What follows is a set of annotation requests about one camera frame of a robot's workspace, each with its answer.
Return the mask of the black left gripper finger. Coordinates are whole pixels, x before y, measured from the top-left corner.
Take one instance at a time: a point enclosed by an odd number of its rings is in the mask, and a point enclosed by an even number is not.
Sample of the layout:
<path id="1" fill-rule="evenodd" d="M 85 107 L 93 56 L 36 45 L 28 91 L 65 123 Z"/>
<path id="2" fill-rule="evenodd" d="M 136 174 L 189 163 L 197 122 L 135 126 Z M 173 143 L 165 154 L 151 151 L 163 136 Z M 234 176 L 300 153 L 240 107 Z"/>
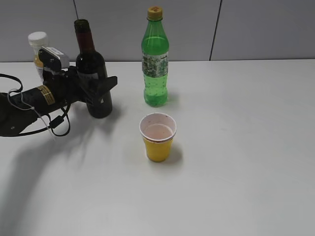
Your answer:
<path id="1" fill-rule="evenodd" d="M 87 104 L 99 106 L 106 103 L 106 95 L 118 84 L 118 77 L 111 76 L 101 79 L 80 79 L 80 87 Z"/>

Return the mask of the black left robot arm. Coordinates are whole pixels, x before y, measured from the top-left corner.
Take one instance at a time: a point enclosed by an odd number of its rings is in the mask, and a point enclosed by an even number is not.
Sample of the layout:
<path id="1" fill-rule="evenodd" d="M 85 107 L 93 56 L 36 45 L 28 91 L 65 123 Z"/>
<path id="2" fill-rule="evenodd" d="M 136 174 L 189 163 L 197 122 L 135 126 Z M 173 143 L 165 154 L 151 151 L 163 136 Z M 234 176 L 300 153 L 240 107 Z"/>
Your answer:
<path id="1" fill-rule="evenodd" d="M 80 78 L 76 67 L 69 64 L 69 57 L 53 47 L 41 47 L 38 56 L 44 65 L 43 84 L 27 91 L 20 87 L 0 94 L 2 137 L 53 131 L 68 119 L 70 106 L 75 102 L 85 103 L 94 118 L 110 115 L 113 109 L 110 91 L 118 83 L 116 76 L 91 74 Z M 62 110 L 63 114 L 50 119 L 42 129 L 24 132 L 37 119 L 56 110 Z"/>

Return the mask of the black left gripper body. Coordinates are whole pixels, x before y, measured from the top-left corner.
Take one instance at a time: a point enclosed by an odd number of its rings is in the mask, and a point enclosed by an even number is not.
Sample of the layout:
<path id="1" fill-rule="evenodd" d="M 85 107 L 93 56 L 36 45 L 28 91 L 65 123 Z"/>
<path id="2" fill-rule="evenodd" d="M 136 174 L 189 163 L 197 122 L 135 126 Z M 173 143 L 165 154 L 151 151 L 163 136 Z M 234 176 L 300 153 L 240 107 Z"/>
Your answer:
<path id="1" fill-rule="evenodd" d="M 43 85 L 38 88 L 45 98 L 43 110 L 55 111 L 75 102 L 85 103 L 76 68 L 54 71 L 43 67 Z"/>

